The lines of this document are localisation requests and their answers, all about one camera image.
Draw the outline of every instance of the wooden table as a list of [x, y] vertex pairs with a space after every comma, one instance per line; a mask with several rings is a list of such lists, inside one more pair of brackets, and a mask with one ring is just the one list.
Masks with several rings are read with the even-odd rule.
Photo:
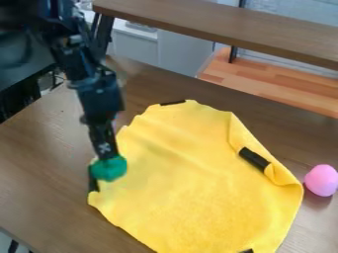
[[[127, 73], [127, 125], [149, 105], [195, 99], [232, 111], [303, 178], [311, 166], [338, 167], [338, 121], [166, 70], [116, 59]], [[0, 126], [0, 226], [42, 253], [151, 252], [87, 206], [94, 156], [73, 91], [61, 87]], [[306, 192], [279, 252], [337, 252], [338, 195]]]

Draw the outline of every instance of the pink ball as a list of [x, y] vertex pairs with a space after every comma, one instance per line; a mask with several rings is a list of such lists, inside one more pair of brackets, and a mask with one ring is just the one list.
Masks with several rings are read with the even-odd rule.
[[314, 194], [329, 197], [338, 190], [338, 173], [330, 165], [320, 164], [306, 174], [305, 184]]

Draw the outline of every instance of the yellow towel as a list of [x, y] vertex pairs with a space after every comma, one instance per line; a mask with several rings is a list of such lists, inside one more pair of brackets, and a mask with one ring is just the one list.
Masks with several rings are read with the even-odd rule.
[[[233, 113], [196, 101], [149, 107], [118, 144], [127, 174], [98, 182], [88, 202], [156, 252], [275, 252], [302, 199], [301, 183]], [[243, 147], [270, 162], [264, 173]]]

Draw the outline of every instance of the black robot arm segment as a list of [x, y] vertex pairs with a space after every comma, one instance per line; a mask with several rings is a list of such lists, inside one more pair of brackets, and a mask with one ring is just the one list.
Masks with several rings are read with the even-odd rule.
[[76, 90], [99, 159], [119, 156], [111, 121], [124, 109], [115, 73], [106, 74], [83, 14], [72, 0], [0, 0], [0, 29], [30, 31], [50, 49]]

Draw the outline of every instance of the floor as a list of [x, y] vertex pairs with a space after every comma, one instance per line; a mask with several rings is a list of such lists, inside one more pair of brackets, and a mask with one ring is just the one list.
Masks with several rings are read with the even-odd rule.
[[236, 58], [219, 50], [200, 79], [338, 119], [338, 79]]

